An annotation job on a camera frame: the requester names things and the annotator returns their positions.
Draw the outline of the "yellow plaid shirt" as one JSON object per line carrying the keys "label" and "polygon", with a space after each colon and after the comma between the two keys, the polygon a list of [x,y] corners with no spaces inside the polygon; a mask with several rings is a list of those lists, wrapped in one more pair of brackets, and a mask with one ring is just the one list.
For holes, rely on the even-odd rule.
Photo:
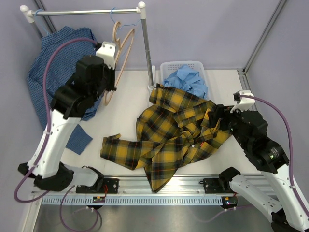
{"label": "yellow plaid shirt", "polygon": [[152,105],[137,118],[136,141],[122,140],[120,134],[104,137],[101,158],[168,179],[179,168],[210,157],[231,136],[210,125],[208,113],[216,107],[210,100],[157,84],[149,101]]}

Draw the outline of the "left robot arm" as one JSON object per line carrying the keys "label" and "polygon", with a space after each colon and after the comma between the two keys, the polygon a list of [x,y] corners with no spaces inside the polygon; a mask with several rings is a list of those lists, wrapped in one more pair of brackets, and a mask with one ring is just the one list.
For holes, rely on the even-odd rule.
{"label": "left robot arm", "polygon": [[78,168],[61,162],[69,138],[86,111],[92,108],[104,91],[115,90],[115,72],[103,58],[85,56],[76,63],[75,73],[59,87],[51,101],[50,121],[39,146],[18,171],[34,180],[41,190],[63,191],[80,186],[82,190],[98,193],[104,186],[104,175],[93,167]]}

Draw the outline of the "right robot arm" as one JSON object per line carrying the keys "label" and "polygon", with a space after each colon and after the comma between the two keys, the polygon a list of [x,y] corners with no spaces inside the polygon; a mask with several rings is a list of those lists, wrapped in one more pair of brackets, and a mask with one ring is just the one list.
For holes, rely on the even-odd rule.
{"label": "right robot arm", "polygon": [[248,161],[261,172],[271,185],[273,199],[254,186],[234,167],[219,174],[219,188],[243,196],[270,222],[275,232],[307,232],[309,205],[304,196],[296,197],[295,181],[289,176],[291,162],[283,148],[267,136],[267,122],[257,111],[232,111],[231,107],[218,105],[208,113],[210,125],[229,130]]}

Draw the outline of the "light blue wire hanger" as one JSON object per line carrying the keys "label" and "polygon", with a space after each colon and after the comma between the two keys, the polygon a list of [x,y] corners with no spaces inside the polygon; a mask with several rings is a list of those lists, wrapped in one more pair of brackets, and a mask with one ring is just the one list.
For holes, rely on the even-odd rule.
{"label": "light blue wire hanger", "polygon": [[[118,10],[118,8],[116,7],[113,7],[111,9],[111,12],[110,12],[110,19],[112,20],[112,22],[115,24],[116,21],[119,21],[119,19],[116,19],[114,17],[114,15],[116,14],[116,10]],[[136,22],[131,22],[131,23],[121,23],[121,27],[120,27],[120,30],[117,31],[117,38],[120,38],[121,42],[122,40],[125,38],[125,36],[127,35],[127,33],[132,29],[134,28],[135,29],[135,36],[136,36],[136,33],[137,31],[140,29],[141,27],[141,19],[138,19]]]}

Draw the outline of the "light blue shirt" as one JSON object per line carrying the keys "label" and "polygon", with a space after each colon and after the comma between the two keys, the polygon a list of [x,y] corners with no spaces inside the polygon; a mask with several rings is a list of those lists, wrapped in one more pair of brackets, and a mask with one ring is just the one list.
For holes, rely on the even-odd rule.
{"label": "light blue shirt", "polygon": [[206,99],[208,87],[201,78],[200,72],[190,68],[188,65],[182,65],[176,71],[164,79],[165,87],[174,87],[200,98]]}

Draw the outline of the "wooden hanger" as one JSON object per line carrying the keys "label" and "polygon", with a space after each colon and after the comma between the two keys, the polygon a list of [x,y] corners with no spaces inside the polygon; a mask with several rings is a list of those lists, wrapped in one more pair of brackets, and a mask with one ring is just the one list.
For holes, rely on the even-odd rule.
{"label": "wooden hanger", "polygon": [[132,49],[134,39],[135,39],[135,29],[132,28],[121,42],[120,38],[117,38],[116,36],[117,31],[120,30],[120,27],[121,27],[121,23],[119,21],[116,21],[113,26],[113,30],[112,30],[112,41],[115,44],[115,49],[116,49],[116,55],[114,55],[116,66],[118,65],[118,62],[121,59],[121,56],[125,55],[125,59],[122,63],[122,67],[120,71],[116,74],[115,85],[114,85],[115,88],[118,87],[118,83],[120,81],[120,78],[126,66],[126,63],[127,63],[130,51]]}

